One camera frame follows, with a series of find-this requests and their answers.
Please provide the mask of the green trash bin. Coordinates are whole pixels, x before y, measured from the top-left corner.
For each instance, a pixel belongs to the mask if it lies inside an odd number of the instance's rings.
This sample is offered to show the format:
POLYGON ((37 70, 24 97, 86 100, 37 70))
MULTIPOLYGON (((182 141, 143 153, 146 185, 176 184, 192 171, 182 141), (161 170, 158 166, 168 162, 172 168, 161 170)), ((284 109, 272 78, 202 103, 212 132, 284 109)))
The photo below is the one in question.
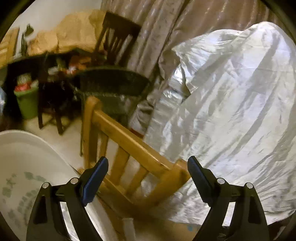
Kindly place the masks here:
POLYGON ((38 115, 38 87, 14 91, 23 119, 29 120, 38 115))

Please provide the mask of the white floral plastic basin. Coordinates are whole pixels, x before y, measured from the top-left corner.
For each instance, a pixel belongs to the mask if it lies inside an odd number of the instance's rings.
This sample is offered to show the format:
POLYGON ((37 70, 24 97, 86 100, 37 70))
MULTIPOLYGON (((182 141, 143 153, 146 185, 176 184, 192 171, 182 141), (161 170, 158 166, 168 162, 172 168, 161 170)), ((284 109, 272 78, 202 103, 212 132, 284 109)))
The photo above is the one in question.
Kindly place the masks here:
MULTIPOLYGON (((80 178, 42 138, 25 131, 1 132, 1 228, 15 240, 26 240, 34 202, 43 183, 52 186, 80 178)), ((65 202, 60 203, 70 240, 79 240, 65 202)), ((102 240, 117 240, 96 195, 85 207, 102 240)))

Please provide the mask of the light wooden chair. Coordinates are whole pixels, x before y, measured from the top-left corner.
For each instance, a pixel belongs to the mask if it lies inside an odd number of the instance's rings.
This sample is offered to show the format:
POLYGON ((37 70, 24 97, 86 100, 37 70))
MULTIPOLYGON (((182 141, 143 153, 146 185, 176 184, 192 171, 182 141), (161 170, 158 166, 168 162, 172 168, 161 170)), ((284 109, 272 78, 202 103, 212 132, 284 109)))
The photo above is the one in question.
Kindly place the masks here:
POLYGON ((106 154, 112 155, 108 173, 97 189, 108 214, 159 220, 170 230, 186 232, 186 224, 169 221, 156 211, 189 180, 186 161, 168 161, 105 114, 101 101, 93 96, 85 102, 82 130, 84 166, 80 172, 94 167, 106 154))

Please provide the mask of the white silvery plastic sheet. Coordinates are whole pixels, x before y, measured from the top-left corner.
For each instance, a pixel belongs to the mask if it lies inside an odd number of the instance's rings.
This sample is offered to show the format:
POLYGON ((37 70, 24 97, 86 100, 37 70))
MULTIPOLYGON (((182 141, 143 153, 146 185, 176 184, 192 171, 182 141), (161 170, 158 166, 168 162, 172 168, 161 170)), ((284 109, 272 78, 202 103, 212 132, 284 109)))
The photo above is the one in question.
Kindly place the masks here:
POLYGON ((276 24, 216 30, 173 51, 180 63, 144 141, 171 162, 195 156, 255 186, 268 223, 295 211, 295 44, 276 24))

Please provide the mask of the dark cluttered desk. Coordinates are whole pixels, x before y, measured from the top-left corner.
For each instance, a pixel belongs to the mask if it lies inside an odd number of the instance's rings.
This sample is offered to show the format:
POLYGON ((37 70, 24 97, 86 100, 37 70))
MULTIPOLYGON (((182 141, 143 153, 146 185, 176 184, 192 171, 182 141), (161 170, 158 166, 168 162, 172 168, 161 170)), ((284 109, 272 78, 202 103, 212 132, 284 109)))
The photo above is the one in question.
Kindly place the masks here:
POLYGON ((73 118, 74 91, 70 77, 91 65, 90 53, 72 50, 67 53, 41 54, 21 58, 1 68, 4 82, 1 85, 5 103, 1 124, 4 129, 19 126, 24 120, 14 91, 38 87, 39 128, 44 127, 43 114, 50 114, 50 123, 57 126, 60 135, 64 132, 61 117, 73 118))

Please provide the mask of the crumpled brown paper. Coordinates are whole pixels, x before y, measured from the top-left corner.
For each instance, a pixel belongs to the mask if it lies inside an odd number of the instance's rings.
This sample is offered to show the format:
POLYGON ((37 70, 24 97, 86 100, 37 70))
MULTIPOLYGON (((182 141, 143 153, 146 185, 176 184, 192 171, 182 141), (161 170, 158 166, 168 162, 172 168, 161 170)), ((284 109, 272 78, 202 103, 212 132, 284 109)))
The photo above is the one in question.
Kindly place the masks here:
POLYGON ((38 32, 29 41, 27 54, 64 53, 76 48, 93 52, 105 14, 105 11, 93 9, 67 15, 53 30, 38 32))

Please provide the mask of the dark wooden chair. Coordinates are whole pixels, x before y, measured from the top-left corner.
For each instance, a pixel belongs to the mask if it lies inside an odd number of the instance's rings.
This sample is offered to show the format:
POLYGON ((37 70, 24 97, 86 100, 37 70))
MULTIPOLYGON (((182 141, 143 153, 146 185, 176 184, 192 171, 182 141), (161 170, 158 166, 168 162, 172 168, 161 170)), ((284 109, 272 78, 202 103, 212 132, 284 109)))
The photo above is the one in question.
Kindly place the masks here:
POLYGON ((99 62, 103 59, 103 55, 99 52, 100 45, 103 45, 103 51, 106 54, 104 63, 123 67, 141 28, 141 25, 127 18, 106 12, 102 31, 92 54, 92 62, 99 62))

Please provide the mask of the brown patterned curtain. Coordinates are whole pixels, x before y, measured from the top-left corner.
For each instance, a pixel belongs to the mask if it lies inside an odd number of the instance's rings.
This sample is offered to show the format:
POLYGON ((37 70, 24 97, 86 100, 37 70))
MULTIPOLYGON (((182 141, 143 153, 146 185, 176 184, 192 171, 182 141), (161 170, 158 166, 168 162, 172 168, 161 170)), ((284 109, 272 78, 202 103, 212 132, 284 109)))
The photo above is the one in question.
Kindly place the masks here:
POLYGON ((262 1, 102 1, 101 9, 141 25, 127 68, 152 82, 129 127, 143 135, 156 102, 179 60, 172 48, 187 39, 219 29, 245 30, 263 21, 282 26, 262 1))

